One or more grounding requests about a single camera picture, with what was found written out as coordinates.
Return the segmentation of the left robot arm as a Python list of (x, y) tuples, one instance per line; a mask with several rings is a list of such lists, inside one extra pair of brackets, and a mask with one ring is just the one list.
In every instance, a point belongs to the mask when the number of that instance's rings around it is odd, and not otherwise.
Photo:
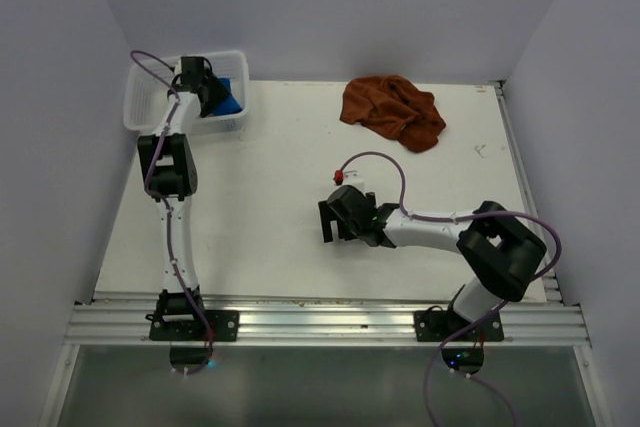
[(202, 56), (183, 56), (170, 68), (167, 108), (152, 133), (137, 141), (145, 193), (156, 203), (163, 235), (163, 286), (152, 322), (173, 326), (185, 339), (211, 328), (202, 304), (191, 241), (192, 197), (198, 174), (189, 133), (195, 123), (230, 97), (228, 88)]

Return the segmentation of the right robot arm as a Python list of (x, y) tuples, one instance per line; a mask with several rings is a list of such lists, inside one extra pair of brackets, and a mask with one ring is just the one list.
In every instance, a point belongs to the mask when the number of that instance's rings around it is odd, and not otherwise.
[(435, 338), (468, 339), (501, 303), (519, 302), (547, 253), (545, 243), (493, 201), (457, 218), (409, 214), (400, 205), (376, 204), (375, 195), (352, 185), (338, 187), (318, 203), (323, 241), (359, 240), (370, 247), (423, 247), (459, 254), (474, 274), (445, 310), (421, 320)]

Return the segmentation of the brown towel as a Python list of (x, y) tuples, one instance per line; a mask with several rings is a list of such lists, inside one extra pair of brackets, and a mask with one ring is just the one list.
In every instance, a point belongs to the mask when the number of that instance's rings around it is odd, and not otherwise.
[(434, 148), (446, 129), (434, 94), (399, 75), (351, 80), (342, 95), (340, 121), (359, 124), (413, 153)]

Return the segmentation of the blue towel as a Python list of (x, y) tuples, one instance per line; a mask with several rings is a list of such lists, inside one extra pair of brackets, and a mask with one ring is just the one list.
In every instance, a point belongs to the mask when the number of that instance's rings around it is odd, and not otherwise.
[(220, 78), (220, 82), (227, 89), (228, 96), (213, 109), (211, 116), (219, 117), (239, 114), (243, 110), (243, 107), (232, 94), (231, 80), (222, 77)]

